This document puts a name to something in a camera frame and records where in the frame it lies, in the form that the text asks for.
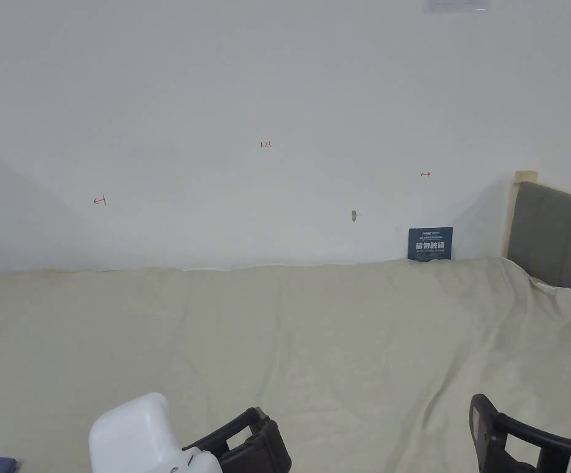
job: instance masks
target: white wall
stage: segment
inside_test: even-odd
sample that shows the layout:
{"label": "white wall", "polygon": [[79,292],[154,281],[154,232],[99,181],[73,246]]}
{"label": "white wall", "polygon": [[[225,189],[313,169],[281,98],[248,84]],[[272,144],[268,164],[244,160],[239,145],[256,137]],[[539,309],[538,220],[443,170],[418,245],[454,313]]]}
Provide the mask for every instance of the white wall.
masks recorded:
{"label": "white wall", "polygon": [[0,1],[0,272],[497,254],[524,168],[571,190],[571,2]]}

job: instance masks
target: mattress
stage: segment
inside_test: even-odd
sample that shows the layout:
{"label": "mattress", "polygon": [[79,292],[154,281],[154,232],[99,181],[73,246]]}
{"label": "mattress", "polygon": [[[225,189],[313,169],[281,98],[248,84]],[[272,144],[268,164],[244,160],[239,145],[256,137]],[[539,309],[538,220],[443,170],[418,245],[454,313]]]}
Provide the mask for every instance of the mattress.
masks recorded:
{"label": "mattress", "polygon": [[182,445],[259,405],[294,473],[476,472],[475,393],[571,437],[571,290],[502,258],[0,277],[1,456],[89,471],[153,391]]}

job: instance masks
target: bed sheet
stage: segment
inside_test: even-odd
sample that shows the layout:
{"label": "bed sheet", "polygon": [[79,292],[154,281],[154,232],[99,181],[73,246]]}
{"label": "bed sheet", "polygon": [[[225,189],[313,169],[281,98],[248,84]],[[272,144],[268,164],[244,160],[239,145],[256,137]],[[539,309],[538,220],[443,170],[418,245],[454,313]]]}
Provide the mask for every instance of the bed sheet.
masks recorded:
{"label": "bed sheet", "polygon": [[261,406],[293,473],[476,472],[475,393],[571,437],[571,290],[502,258],[0,277],[0,455],[90,471],[152,391],[182,445]]}

